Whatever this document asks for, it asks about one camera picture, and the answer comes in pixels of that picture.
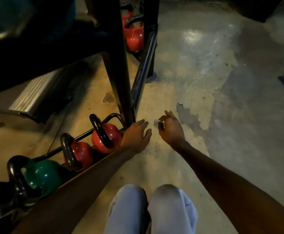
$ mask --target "concrete floor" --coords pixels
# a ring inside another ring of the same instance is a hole
[[[133,82],[138,63],[130,55],[128,65]],[[160,138],[152,122],[164,110],[179,117],[195,148],[284,205],[284,86],[277,79],[284,74],[284,12],[262,24],[224,3],[161,2],[155,71],[158,78],[145,86],[137,117],[150,122],[151,142],[112,177],[74,234],[102,233],[109,203],[128,183],[148,197],[162,184],[176,185],[197,208],[197,233],[236,233],[187,163]],[[58,123],[48,122],[48,130],[1,115],[1,179],[9,157],[38,156],[57,147],[63,132],[77,136],[90,129],[90,113],[105,118],[117,112],[116,103],[103,102],[106,94],[113,92],[97,55],[70,107],[55,117]],[[53,159],[63,162],[62,154]]]

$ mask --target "gym machine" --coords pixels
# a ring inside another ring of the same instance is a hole
[[[35,11],[24,15],[19,26],[0,33],[0,92],[101,52],[119,114],[110,114],[102,121],[91,114],[93,128],[82,135],[73,138],[68,133],[62,134],[61,146],[40,157],[16,155],[9,159],[9,182],[0,182],[0,230],[3,232],[12,230],[39,200],[120,145],[123,132],[136,120],[145,82],[154,76],[159,0],[144,0],[143,15],[132,16],[133,20],[128,18],[124,24],[120,0],[92,0],[98,27],[75,23],[63,38],[42,44],[42,33],[52,28],[50,19],[63,16],[73,1],[34,0]],[[131,88],[123,27],[135,21],[143,21],[144,49],[139,53],[140,65]],[[123,125],[121,130],[108,123],[114,117]],[[90,135],[93,147],[81,141]],[[61,151],[65,164],[48,160]]]

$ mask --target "forearm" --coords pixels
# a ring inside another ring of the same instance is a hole
[[[194,149],[188,142],[172,147],[191,166],[239,234],[284,233],[284,207],[267,193]]]
[[[70,234],[131,153],[119,148],[60,187],[50,197],[40,201],[13,233]]]

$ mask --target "green kettlebell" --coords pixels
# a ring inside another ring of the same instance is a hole
[[[40,198],[50,195],[63,184],[58,173],[59,166],[53,160],[35,162],[32,159],[24,166],[24,178],[31,188],[42,190]]]

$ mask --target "black metal leg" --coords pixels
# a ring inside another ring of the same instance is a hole
[[[109,48],[102,53],[120,115],[126,126],[135,122],[119,0],[93,0],[100,27],[110,33]]]
[[[159,0],[144,0],[144,47],[146,46],[149,33],[157,31],[158,29],[158,12],[159,12]],[[149,67],[147,78],[155,78],[154,73],[154,60],[155,52]]]

